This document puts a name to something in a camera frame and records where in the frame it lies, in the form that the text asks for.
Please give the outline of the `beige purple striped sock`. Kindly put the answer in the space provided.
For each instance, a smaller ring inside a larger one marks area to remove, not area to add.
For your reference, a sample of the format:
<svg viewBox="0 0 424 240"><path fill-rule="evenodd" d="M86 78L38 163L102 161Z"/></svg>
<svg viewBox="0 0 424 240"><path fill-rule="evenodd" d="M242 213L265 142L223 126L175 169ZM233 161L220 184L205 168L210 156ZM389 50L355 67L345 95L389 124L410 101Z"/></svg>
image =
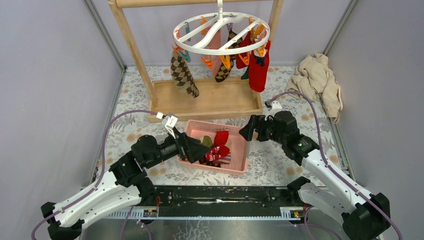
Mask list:
<svg viewBox="0 0 424 240"><path fill-rule="evenodd" d="M218 162L220 164L230 164L231 163L232 158L230 156L226 156L226 157L221 157L218 159Z"/></svg>

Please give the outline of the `plain red sock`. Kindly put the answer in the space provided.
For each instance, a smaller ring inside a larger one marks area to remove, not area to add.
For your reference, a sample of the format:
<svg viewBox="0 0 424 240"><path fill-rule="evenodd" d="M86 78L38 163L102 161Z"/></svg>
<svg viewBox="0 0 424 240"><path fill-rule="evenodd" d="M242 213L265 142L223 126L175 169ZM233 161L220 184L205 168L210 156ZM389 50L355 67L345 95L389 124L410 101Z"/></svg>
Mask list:
<svg viewBox="0 0 424 240"><path fill-rule="evenodd" d="M248 69L249 86L253 91L258 93L261 93L265 90L268 68L270 64L270 46L271 41L268 41L264 48L264 56L258 56L253 51L250 55Z"/></svg>

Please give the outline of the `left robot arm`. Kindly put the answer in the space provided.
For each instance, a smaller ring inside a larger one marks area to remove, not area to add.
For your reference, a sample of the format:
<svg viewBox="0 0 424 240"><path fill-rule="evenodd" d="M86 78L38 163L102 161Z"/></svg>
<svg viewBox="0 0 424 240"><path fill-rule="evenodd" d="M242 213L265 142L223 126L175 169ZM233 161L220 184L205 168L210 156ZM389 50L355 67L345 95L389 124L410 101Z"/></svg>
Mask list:
<svg viewBox="0 0 424 240"><path fill-rule="evenodd" d="M84 229L115 211L129 206L153 206L158 194L147 169L175 156L194 163L211 150L184 132L168 135L161 144L152 135L141 136L96 182L67 200L41 206L50 239L74 240Z"/></svg>

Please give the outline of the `dark green sock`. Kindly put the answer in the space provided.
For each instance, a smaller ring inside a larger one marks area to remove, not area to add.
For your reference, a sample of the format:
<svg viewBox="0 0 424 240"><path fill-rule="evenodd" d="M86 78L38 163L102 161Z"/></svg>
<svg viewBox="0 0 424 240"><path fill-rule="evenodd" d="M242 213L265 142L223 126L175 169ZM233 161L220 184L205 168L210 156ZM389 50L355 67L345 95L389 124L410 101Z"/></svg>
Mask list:
<svg viewBox="0 0 424 240"><path fill-rule="evenodd" d="M246 67L245 72L240 77L241 80L248 80L249 79L249 66Z"/></svg>

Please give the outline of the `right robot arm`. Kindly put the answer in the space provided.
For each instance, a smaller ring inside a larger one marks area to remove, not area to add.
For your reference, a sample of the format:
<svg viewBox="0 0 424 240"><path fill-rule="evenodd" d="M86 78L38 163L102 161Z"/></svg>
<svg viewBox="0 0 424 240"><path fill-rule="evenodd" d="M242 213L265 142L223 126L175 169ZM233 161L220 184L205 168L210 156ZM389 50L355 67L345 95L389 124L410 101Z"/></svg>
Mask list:
<svg viewBox="0 0 424 240"><path fill-rule="evenodd" d="M351 240L372 240L391 227L390 202L382 194L373 194L338 169L321 147L301 134L289 111L273 116L251 115L239 134L248 142L257 133L257 141L281 145L285 155L317 177L329 191L321 191L305 178L287 185L287 201L293 206L306 203L318 208L341 224Z"/></svg>

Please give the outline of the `red white patterned sock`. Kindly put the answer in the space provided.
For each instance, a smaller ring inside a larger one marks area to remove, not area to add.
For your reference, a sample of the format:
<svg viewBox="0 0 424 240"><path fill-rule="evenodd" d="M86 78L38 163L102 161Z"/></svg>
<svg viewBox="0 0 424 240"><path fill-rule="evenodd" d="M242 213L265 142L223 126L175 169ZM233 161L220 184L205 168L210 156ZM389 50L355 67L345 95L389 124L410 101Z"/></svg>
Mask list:
<svg viewBox="0 0 424 240"><path fill-rule="evenodd" d="M229 139L229 131L221 130L217 131L213 139L213 147L211 152L206 155L221 155L222 158L226 156L231 157L231 140Z"/></svg>

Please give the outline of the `black red yellow argyle sock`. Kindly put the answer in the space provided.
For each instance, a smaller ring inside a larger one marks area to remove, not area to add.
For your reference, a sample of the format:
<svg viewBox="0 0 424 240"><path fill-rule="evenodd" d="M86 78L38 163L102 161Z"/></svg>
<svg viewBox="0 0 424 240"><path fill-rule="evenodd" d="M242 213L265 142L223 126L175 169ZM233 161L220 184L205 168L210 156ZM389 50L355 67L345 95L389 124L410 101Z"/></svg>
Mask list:
<svg viewBox="0 0 424 240"><path fill-rule="evenodd" d="M215 168L220 168L222 165L222 156L221 155L205 155L199 160L200 165L211 166Z"/></svg>

